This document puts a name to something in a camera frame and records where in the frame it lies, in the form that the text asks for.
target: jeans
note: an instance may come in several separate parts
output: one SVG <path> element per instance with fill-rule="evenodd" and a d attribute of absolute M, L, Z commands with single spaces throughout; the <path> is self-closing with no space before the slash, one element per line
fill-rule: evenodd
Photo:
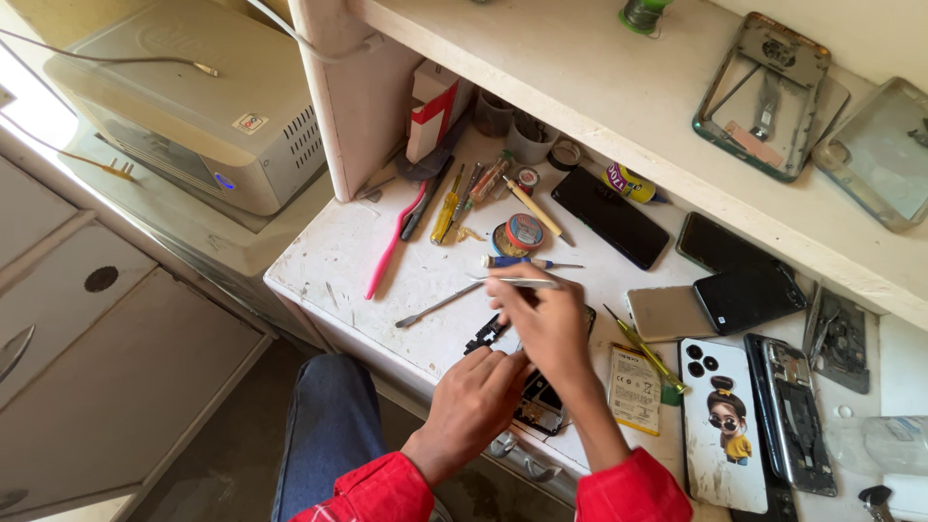
<path fill-rule="evenodd" d="M 271 522 L 286 522 L 332 497 L 335 479 L 387 452 L 370 373 L 344 355 L 300 368 Z"/>

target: blue screwdriver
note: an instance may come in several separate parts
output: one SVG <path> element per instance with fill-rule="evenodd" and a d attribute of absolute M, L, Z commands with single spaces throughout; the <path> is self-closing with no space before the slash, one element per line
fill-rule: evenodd
<path fill-rule="evenodd" d="M 564 265 L 563 263 L 552 263 L 551 261 L 545 261 L 544 259 L 532 259 L 531 257 L 507 257 L 504 255 L 492 257 L 490 254 L 484 254 L 483 257 L 480 258 L 480 264 L 483 265 L 484 268 L 511 267 L 512 265 L 518 265 L 519 263 L 531 263 L 533 267 L 542 269 L 583 268 L 583 265 Z"/>

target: phone battery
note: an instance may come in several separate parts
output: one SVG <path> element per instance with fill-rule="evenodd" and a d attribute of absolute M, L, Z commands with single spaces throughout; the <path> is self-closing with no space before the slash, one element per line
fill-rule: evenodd
<path fill-rule="evenodd" d="M 651 435 L 658 433 L 661 376 L 648 360 L 626 346 L 612 344 L 609 407 L 619 424 Z"/>

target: red shirt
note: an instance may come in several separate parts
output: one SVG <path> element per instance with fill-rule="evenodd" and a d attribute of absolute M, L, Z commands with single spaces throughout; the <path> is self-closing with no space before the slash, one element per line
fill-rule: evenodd
<path fill-rule="evenodd" d="M 331 499 L 290 522 L 425 522 L 433 505 L 419 470 L 395 451 L 341 476 Z M 582 522 L 685 522 L 693 515 L 674 478 L 642 448 L 581 478 L 576 505 Z"/>

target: glue tube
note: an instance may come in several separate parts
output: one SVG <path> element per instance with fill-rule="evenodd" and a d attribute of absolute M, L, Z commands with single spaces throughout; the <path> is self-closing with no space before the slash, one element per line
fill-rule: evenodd
<path fill-rule="evenodd" d="M 477 181 L 477 184 L 470 190 L 467 199 L 467 205 L 464 210 L 471 208 L 475 203 L 479 203 L 486 198 L 490 190 L 496 186 L 497 181 L 506 173 L 506 169 L 512 164 L 512 153 L 503 149 L 503 153 L 496 160 L 496 163 L 483 174 L 483 177 Z"/>
<path fill-rule="evenodd" d="M 606 167 L 599 175 L 599 179 L 612 190 L 626 196 L 626 198 L 639 203 L 656 201 L 666 203 L 654 184 L 646 179 L 641 179 L 634 171 L 628 170 L 621 163 L 613 163 Z"/>

